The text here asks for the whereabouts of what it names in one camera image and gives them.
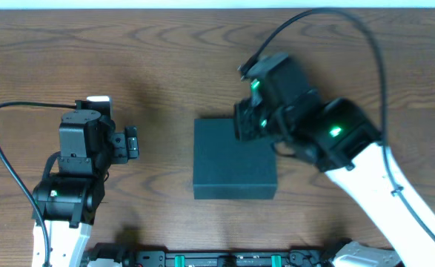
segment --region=green led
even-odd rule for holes
[[[254,79],[253,82],[250,84],[252,90],[256,90],[259,86],[260,86],[260,81],[257,79]]]
[[[332,129],[329,131],[329,134],[330,134],[332,137],[336,137],[336,136],[340,135],[341,132],[342,132],[342,128],[341,128],[341,127],[339,127],[339,126],[334,126],[334,127],[332,127]]]

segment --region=white wall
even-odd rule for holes
[[[0,9],[435,7],[435,0],[0,0]]]

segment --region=white arm segment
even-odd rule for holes
[[[79,267],[82,254],[89,240],[92,226],[79,223],[78,228],[69,228],[69,222],[44,221],[50,238],[50,264],[56,266]],[[44,238],[41,226],[34,226],[34,248],[32,267],[42,267],[44,263]]]
[[[406,180],[393,155],[388,160],[403,195],[421,220],[435,235],[435,214]],[[348,193],[387,237],[403,263],[411,266],[435,266],[435,242],[419,226],[394,190],[382,158],[382,147],[372,143],[353,159],[355,168],[340,168],[325,174]]]

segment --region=wooden table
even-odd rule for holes
[[[141,157],[110,169],[90,246],[287,249],[340,237],[389,246],[350,197],[296,160],[279,159],[273,201],[193,200],[193,120],[232,114],[233,103],[249,94],[236,68],[300,11],[0,11],[0,102],[71,104],[106,94],[118,128],[139,127]],[[383,49],[396,158],[435,211],[435,10],[353,12]],[[266,53],[277,51],[293,54],[326,99],[348,97],[378,124],[372,55],[349,23],[306,18]],[[0,111],[1,146],[31,190],[59,149],[64,112]],[[30,266],[31,212],[0,163],[0,266]]]

